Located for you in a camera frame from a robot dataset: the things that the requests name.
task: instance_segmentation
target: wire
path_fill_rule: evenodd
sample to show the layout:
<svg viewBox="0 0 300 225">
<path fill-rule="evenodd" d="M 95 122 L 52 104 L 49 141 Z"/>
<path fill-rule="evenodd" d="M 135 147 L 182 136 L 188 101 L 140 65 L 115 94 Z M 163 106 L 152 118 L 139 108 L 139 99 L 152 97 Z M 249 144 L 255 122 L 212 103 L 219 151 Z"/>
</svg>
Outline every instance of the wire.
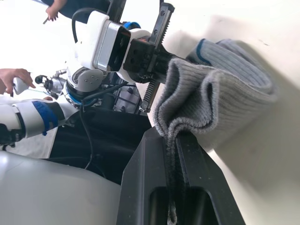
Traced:
<svg viewBox="0 0 300 225">
<path fill-rule="evenodd" d="M 89 96 L 85 97 L 85 98 L 81 101 L 80 110 L 79 110 L 79 117 L 80 117 L 81 123 L 82 123 L 82 125 L 83 125 L 83 128 L 84 128 L 84 130 L 85 130 L 85 132 L 86 132 L 86 135 L 87 135 L 87 137 L 88 137 L 88 140 L 89 140 L 89 142 L 90 142 L 90 160 L 89 160 L 88 164 L 86 165 L 85 169 L 87 169 L 87 168 L 90 166 L 90 164 L 91 164 L 91 162 L 92 162 L 92 160 L 93 160 L 93 158 L 94 158 L 94 148 L 93 148 L 92 138 L 91 138 L 91 136 L 90 136 L 90 131 L 89 131 L 89 129 L 88 129 L 88 126 L 87 126 L 86 122 L 85 122 L 84 119 L 83 119 L 83 108 L 84 108 L 84 103 L 85 103 L 86 101 L 90 100 L 90 99 L 93 99 L 93 98 L 99 98 L 99 97 L 100 97 L 101 95 L 103 95 L 103 94 L 106 94 L 106 93 L 115 91 L 115 90 L 117 90 L 117 89 L 119 89 L 119 88 L 125 86 L 126 84 L 128 84 L 128 82 L 124 81 L 123 83 L 121 83 L 121 84 L 119 84 L 119 85 L 116 85 L 116 86 L 114 86 L 114 87 L 112 87 L 112 88 L 109 88 L 109 89 L 106 89 L 106 90 L 104 90 L 104 91 L 101 91 L 101 92 L 98 92 L 98 93 L 89 95 Z"/>
<path fill-rule="evenodd" d="M 46 160 L 46 161 L 50 161 L 50 162 L 59 162 L 59 161 L 68 160 L 68 159 L 85 159 L 85 160 L 89 160 L 88 158 L 85 158 L 85 157 L 54 157 L 54 158 L 41 158 L 41 159 Z M 101 174 L 104 178 L 106 178 L 105 173 L 103 172 L 103 170 L 99 166 L 97 166 L 95 163 L 92 163 L 92 165 L 94 167 L 96 167 L 101 172 Z"/>
<path fill-rule="evenodd" d="M 76 26 L 75 26 L 75 22 L 76 22 L 77 18 L 79 17 L 80 14 L 91 13 L 93 11 L 97 11 L 97 12 L 106 14 L 106 12 L 96 9 L 96 8 L 81 8 L 81 9 L 77 10 L 76 12 L 74 12 L 74 14 L 72 16 L 72 32 L 73 32 L 73 37 L 74 37 L 75 43 L 78 42 L 77 34 L 76 34 Z"/>
</svg>

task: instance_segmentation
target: white floor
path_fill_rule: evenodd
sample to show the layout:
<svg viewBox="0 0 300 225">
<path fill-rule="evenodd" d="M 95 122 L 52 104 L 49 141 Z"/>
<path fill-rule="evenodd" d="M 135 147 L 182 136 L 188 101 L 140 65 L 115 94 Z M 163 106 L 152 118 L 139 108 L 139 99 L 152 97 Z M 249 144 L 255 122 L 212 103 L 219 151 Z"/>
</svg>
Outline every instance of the white floor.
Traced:
<svg viewBox="0 0 300 225">
<path fill-rule="evenodd" d="M 267 61 L 262 63 L 278 83 L 279 102 L 210 155 L 247 225 L 300 224 L 300 2 L 168 2 L 176 7 L 164 42 L 169 51 L 184 56 L 199 38 L 233 38 Z M 31 0 L 0 0 L 0 68 L 45 75 L 64 68 L 73 44 L 71 22 L 60 16 L 43 25 L 45 9 Z M 152 31 L 157 13 L 158 0 L 127 0 L 123 18 Z M 84 26 L 78 26 L 80 36 Z"/>
</svg>

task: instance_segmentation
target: gray sock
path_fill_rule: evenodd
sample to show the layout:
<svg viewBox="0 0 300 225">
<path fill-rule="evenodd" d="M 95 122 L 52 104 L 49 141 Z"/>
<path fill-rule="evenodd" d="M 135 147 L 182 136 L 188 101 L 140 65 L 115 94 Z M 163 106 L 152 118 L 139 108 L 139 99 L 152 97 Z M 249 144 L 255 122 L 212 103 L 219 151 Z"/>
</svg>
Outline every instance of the gray sock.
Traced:
<svg viewBox="0 0 300 225">
<path fill-rule="evenodd" d="M 234 41 L 215 44 L 203 39 L 187 59 L 192 63 L 170 61 L 165 89 L 154 110 L 155 126 L 166 139 L 172 171 L 175 138 L 180 131 L 201 134 L 202 147 L 212 149 L 277 99 L 268 73 Z"/>
</svg>

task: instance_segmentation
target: black cable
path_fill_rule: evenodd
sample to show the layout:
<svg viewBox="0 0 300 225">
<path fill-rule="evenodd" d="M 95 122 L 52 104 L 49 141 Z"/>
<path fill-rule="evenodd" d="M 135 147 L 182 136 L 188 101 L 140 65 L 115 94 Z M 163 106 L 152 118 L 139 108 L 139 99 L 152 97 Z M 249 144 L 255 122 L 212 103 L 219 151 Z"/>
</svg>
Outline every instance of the black cable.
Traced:
<svg viewBox="0 0 300 225">
<path fill-rule="evenodd" d="M 84 160 L 89 160 L 88 158 L 85 157 L 54 157 L 54 158 L 41 158 L 43 160 L 49 161 L 49 162 L 59 162 L 59 161 L 63 161 L 63 160 L 70 160 L 70 159 L 84 159 Z M 106 178 L 105 173 L 103 172 L 103 170 L 97 166 L 95 163 L 91 163 L 91 165 L 93 165 L 94 167 L 96 167 L 102 174 L 102 176 L 104 178 Z"/>
<path fill-rule="evenodd" d="M 75 26 L 75 22 L 76 22 L 78 16 L 79 16 L 80 14 L 83 14 L 83 13 L 91 13 L 91 12 L 93 12 L 93 11 L 97 11 L 97 12 L 106 14 L 106 12 L 104 12 L 104 11 L 102 11 L 102 10 L 99 10 L 99 9 L 96 9 L 96 8 L 81 8 L 81 9 L 77 10 L 76 12 L 74 12 L 74 14 L 73 14 L 73 16 L 72 16 L 72 32 L 73 32 L 73 37 L 74 37 L 75 43 L 78 42 L 77 34 L 76 34 L 76 26 Z"/>
<path fill-rule="evenodd" d="M 89 131 L 89 129 L 88 129 L 87 124 L 85 123 L 85 121 L 84 121 L 84 119 L 83 119 L 83 108 L 84 108 L 84 103 L 85 103 L 86 101 L 90 100 L 90 99 L 93 99 L 93 98 L 99 98 L 99 97 L 100 97 L 101 95 L 103 95 L 103 94 L 106 94 L 106 93 L 115 91 L 115 90 L 117 90 L 117 89 L 119 89 L 119 88 L 125 86 L 126 84 L 128 84 L 128 82 L 124 81 L 123 83 L 121 83 L 121 84 L 119 84 L 119 85 L 117 85 L 117 86 L 114 86 L 114 87 L 112 87 L 112 88 L 106 89 L 106 90 L 101 91 L 101 92 L 96 93 L 96 94 L 89 95 L 89 96 L 85 97 L 85 98 L 81 101 L 80 110 L 79 110 L 79 117 L 80 117 L 81 123 L 82 123 L 82 125 L 83 125 L 83 128 L 84 128 L 84 130 L 85 130 L 85 132 L 86 132 L 86 135 L 87 135 L 87 137 L 88 137 L 88 140 L 89 140 L 89 142 L 90 142 L 90 160 L 89 160 L 88 164 L 86 165 L 85 169 L 87 169 L 87 168 L 90 166 L 90 164 L 91 164 L 91 162 L 92 162 L 92 160 L 93 160 L 93 158 L 94 158 L 94 148 L 93 148 L 92 138 L 91 138 L 91 136 L 90 136 L 90 131 Z"/>
</svg>

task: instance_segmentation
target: person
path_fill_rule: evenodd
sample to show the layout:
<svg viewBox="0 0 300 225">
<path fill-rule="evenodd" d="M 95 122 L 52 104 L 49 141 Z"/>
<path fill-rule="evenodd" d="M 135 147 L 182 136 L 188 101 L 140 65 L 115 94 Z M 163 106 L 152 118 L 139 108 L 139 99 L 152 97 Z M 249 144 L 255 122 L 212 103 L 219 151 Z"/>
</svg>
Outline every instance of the person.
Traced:
<svg viewBox="0 0 300 225">
<path fill-rule="evenodd" d="M 13 79 L 21 78 L 35 88 L 30 73 L 25 69 L 0 69 L 0 105 L 19 102 L 1 95 L 13 92 Z M 151 128 L 147 116 L 90 107 L 83 114 L 94 146 L 94 158 L 88 170 L 121 183 L 123 171 L 139 145 L 145 131 Z M 32 158 L 48 159 L 57 163 L 84 168 L 91 154 L 90 141 L 77 120 L 74 127 L 57 127 L 42 134 L 22 139 L 6 151 Z"/>
<path fill-rule="evenodd" d="M 110 5 L 109 0 L 42 0 L 49 7 L 46 9 L 48 20 L 56 20 L 58 12 L 68 18 L 72 18 L 74 12 L 81 8 L 95 8 L 105 13 Z M 78 17 L 77 21 L 87 23 L 89 14 Z"/>
</svg>

